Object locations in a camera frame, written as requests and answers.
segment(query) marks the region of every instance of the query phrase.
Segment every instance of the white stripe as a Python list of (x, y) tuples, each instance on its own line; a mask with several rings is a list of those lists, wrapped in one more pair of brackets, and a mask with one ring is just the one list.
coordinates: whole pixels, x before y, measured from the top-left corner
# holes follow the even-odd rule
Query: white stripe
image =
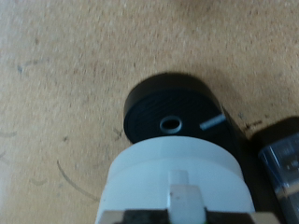
[(211, 127), (214, 127), (215, 125), (218, 125), (226, 120), (226, 117), (223, 114), (220, 114), (213, 119), (209, 119), (201, 124), (199, 124), (199, 127), (204, 131), (206, 129), (209, 129)]

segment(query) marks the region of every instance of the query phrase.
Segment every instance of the center hole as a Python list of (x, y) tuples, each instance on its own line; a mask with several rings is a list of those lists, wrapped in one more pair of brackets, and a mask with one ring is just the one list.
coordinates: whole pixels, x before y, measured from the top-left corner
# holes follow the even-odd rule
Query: center hole
[(160, 129), (163, 133), (178, 133), (181, 130), (182, 122), (176, 116), (168, 116), (160, 122)]

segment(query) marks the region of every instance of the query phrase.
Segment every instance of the white cylinder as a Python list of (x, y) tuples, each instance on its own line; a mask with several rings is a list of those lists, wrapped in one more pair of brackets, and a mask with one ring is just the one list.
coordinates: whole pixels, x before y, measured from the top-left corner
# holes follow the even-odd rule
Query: white cylinder
[(167, 208), (173, 171), (188, 173), (208, 210), (254, 212), (240, 166), (228, 151), (197, 138), (167, 136), (134, 144), (112, 162), (97, 221), (106, 210)]

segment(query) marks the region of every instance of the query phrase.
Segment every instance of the white plastic part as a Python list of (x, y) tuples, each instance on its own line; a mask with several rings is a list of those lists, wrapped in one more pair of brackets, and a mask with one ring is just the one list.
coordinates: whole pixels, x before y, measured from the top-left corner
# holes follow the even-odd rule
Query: white plastic part
[(168, 174), (167, 210), (172, 224), (203, 224), (206, 221), (204, 201), (197, 186), (189, 185), (187, 171)]
[[(106, 210), (167, 208), (169, 174), (177, 170), (188, 173), (208, 210), (254, 212), (240, 166), (229, 152), (205, 140), (167, 136), (134, 144), (112, 162), (95, 223)], [(180, 179), (179, 174), (171, 178)]]

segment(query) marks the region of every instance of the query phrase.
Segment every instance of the black object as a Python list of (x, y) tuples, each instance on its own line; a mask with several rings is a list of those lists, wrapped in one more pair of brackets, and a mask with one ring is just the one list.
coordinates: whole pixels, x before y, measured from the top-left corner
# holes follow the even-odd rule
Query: black object
[(123, 128), (132, 143), (180, 135), (225, 148), (241, 166), (256, 211), (273, 212), (285, 223), (256, 152), (249, 148), (248, 140), (201, 80), (179, 73), (163, 73), (144, 80), (125, 102)]
[(167, 210), (126, 210), (121, 223), (115, 224), (170, 224)]
[(235, 154), (233, 130), (220, 104), (206, 84), (185, 74), (164, 73), (138, 84), (125, 102), (123, 129), (132, 143), (190, 136)]
[(299, 117), (290, 117), (257, 132), (250, 141), (255, 146), (256, 152), (260, 152), (262, 148), (295, 133), (299, 133)]
[(272, 180), (287, 222), (298, 223), (299, 191), (289, 189), (299, 181), (299, 118), (287, 118), (257, 132), (251, 143), (260, 153), (263, 175)]
[(208, 224), (254, 224), (248, 213), (223, 213), (206, 211)]

